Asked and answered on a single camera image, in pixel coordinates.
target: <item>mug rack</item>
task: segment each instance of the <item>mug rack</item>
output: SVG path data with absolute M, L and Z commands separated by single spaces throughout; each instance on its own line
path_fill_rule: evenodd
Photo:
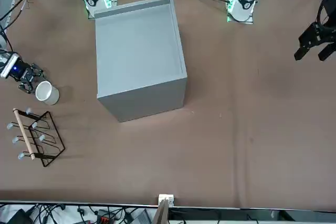
M 31 109 L 27 109 L 25 112 L 13 109 L 13 113 L 16 122 L 10 122 L 7 129 L 19 128 L 21 135 L 14 137 L 13 143 L 24 142 L 27 147 L 27 151 L 21 152 L 18 158 L 30 157 L 31 160 L 38 158 L 43 167 L 49 166 L 65 150 L 51 113 L 46 111 L 39 116 L 33 114 Z M 24 125 L 21 117 L 31 119 L 33 122 L 29 126 Z

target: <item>white cup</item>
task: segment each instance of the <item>white cup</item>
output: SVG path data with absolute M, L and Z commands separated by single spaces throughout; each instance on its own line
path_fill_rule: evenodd
M 59 99 L 59 91 L 49 81 L 43 81 L 37 86 L 35 96 L 47 105 L 54 105 Z

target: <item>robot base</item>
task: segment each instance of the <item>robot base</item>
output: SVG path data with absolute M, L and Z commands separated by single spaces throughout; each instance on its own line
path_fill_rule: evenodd
M 243 23 L 243 24 L 253 24 L 253 10 L 254 10 L 254 6 L 256 4 L 256 2 L 253 3 L 253 6 L 251 8 L 251 14 L 250 14 L 250 17 L 244 21 L 244 22 L 239 22 L 239 21 L 236 21 L 230 14 L 230 9 L 232 8 L 233 5 L 235 4 L 239 4 L 239 3 L 235 3 L 235 0 L 228 0 L 230 1 L 230 3 L 226 3 L 226 10 L 227 10 L 227 22 L 238 22 L 238 23 Z
M 91 6 L 84 0 L 90 19 L 94 18 L 95 11 L 112 8 L 117 5 L 117 1 L 118 0 L 98 0 L 95 6 Z

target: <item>gray box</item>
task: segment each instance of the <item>gray box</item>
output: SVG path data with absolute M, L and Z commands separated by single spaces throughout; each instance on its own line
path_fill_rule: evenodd
M 95 13 L 98 100 L 124 122 L 183 106 L 187 82 L 173 0 Z

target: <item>brown table surface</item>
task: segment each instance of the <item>brown table surface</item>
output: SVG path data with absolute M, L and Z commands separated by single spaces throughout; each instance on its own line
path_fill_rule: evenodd
M 1 199 L 157 204 L 166 193 L 185 206 L 335 210 L 336 60 L 319 62 L 320 48 L 293 57 L 320 0 L 259 0 L 254 25 L 227 23 L 223 3 L 174 0 L 185 107 L 125 123 L 96 99 L 83 2 L 30 1 L 8 36 L 60 100 L 47 106 L 0 80 Z M 14 107 L 52 112 L 67 149 L 50 167 L 17 159 Z

